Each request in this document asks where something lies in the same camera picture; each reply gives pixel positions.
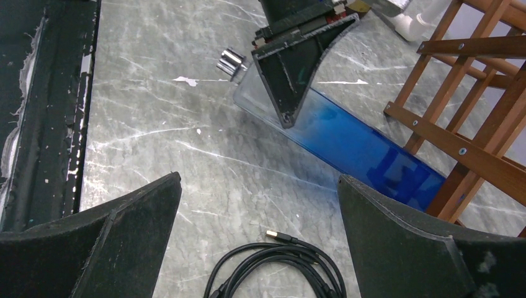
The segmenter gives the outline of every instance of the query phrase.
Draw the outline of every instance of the black cable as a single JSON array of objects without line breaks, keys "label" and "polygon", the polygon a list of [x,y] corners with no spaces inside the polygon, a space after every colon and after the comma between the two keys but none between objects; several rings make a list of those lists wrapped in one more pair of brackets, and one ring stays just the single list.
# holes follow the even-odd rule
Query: black cable
[{"label": "black cable", "polygon": [[[259,266],[266,263],[284,263],[299,270],[314,290],[317,298],[346,297],[343,277],[333,260],[322,250],[312,244],[303,242],[290,235],[267,231],[268,237],[286,244],[251,243],[240,246],[222,257],[216,264],[208,279],[204,298],[232,298],[241,283]],[[248,250],[259,251],[248,256],[234,270],[232,275],[211,295],[213,282],[221,266],[231,257]],[[330,281],[330,285],[317,272],[313,265],[319,265],[321,272]]]}]

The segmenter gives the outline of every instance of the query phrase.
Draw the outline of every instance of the gray marble table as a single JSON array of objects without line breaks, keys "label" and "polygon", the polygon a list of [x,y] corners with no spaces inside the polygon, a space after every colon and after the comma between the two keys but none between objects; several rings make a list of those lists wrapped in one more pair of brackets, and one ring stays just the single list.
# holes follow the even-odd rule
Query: gray marble table
[{"label": "gray marble table", "polygon": [[[409,13],[426,1],[412,4]],[[81,208],[180,172],[183,195],[154,297],[202,296],[215,263],[239,245],[265,241],[267,229],[322,248],[341,269],[349,297],[359,297],[336,195],[339,173],[236,107],[235,86],[215,69],[228,46],[249,56],[254,32],[265,25],[259,2],[102,3]],[[371,13],[326,57],[313,86],[402,145],[409,130],[382,110],[417,60],[416,47]],[[421,113],[447,71],[433,62],[408,107]],[[439,123],[471,84],[463,82]],[[477,111],[463,127],[467,136],[489,110],[481,101]],[[445,174],[454,165],[429,144],[419,157]],[[513,235],[526,224],[521,208],[484,186],[463,220]],[[237,261],[218,279],[224,281]],[[237,297],[314,295],[295,270],[272,264],[250,276]]]}]

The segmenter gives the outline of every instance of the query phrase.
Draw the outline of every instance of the silver metal object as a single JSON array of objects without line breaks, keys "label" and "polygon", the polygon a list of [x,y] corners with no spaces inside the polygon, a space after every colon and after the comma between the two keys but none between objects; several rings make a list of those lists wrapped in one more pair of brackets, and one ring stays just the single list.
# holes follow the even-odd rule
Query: silver metal object
[{"label": "silver metal object", "polygon": [[217,63],[217,68],[228,74],[232,80],[239,69],[243,66],[244,60],[245,56],[234,52],[231,48],[227,48],[221,53],[221,58]]}]

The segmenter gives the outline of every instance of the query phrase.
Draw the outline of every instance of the bottle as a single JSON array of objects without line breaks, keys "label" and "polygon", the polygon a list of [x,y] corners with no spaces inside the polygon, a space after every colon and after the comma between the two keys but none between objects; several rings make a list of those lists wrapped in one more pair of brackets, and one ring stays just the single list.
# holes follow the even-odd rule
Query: bottle
[{"label": "bottle", "polygon": [[362,0],[356,0],[353,3],[347,4],[347,7],[353,13],[356,12],[360,19],[363,18],[371,10],[371,7]]}]

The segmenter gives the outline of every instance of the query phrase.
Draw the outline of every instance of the metal connector tip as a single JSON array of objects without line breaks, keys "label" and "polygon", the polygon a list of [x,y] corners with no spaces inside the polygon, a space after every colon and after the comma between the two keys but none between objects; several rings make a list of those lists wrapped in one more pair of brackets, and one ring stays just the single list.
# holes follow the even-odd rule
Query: metal connector tip
[{"label": "metal connector tip", "polygon": [[275,237],[278,237],[278,233],[275,232],[275,231],[268,230],[268,231],[267,231],[267,236],[268,236],[268,237],[275,238]]}]

